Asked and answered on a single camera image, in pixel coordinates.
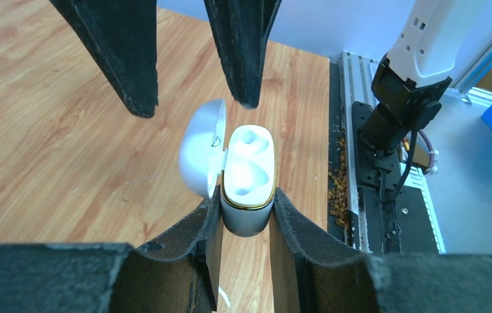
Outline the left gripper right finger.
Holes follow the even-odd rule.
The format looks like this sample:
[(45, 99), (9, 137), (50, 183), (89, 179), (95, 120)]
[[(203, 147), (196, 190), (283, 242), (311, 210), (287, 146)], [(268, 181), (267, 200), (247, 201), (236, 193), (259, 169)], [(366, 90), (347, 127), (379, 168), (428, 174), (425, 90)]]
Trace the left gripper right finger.
[(269, 228), (276, 312), (492, 312), (492, 255), (366, 254), (280, 189)]

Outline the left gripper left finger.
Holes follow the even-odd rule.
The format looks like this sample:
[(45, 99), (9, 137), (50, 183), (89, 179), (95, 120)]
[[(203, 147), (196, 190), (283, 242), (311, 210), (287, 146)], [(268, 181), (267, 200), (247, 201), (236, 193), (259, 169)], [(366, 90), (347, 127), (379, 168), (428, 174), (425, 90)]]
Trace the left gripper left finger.
[(0, 312), (214, 312), (220, 191), (159, 236), (128, 243), (0, 244)]

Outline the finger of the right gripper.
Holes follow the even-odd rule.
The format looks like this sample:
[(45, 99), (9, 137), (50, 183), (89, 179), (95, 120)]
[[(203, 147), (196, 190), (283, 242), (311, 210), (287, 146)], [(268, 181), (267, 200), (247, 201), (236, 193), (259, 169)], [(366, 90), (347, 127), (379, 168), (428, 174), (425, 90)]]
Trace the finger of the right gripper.
[(270, 32), (280, 0), (204, 0), (221, 66), (233, 98), (259, 105)]
[(141, 118), (158, 105), (156, 1), (52, 1), (125, 108)]

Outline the white earbud charging case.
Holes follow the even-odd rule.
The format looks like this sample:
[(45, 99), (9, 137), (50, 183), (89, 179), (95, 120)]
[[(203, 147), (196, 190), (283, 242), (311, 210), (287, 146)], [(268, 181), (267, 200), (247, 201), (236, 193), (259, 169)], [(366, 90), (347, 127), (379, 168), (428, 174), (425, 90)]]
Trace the white earbud charging case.
[(179, 171), (187, 187), (204, 198), (220, 189), (222, 218), (234, 235), (251, 237), (269, 220), (276, 193), (276, 150), (270, 131), (241, 125), (224, 142), (226, 105), (222, 98), (194, 112), (181, 141)]

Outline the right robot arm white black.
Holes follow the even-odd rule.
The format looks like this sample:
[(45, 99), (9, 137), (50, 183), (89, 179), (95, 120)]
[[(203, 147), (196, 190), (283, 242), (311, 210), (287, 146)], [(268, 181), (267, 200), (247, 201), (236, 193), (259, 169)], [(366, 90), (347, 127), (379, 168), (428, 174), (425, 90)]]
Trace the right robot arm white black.
[[(155, 1), (54, 1), (126, 109), (151, 118), (158, 105)], [(456, 57), (484, 1), (417, 1), (382, 57), (371, 90), (378, 105), (362, 127), (373, 150), (391, 153), (441, 108)], [(259, 105), (269, 34), (279, 1), (206, 1), (227, 86), (243, 107)]]

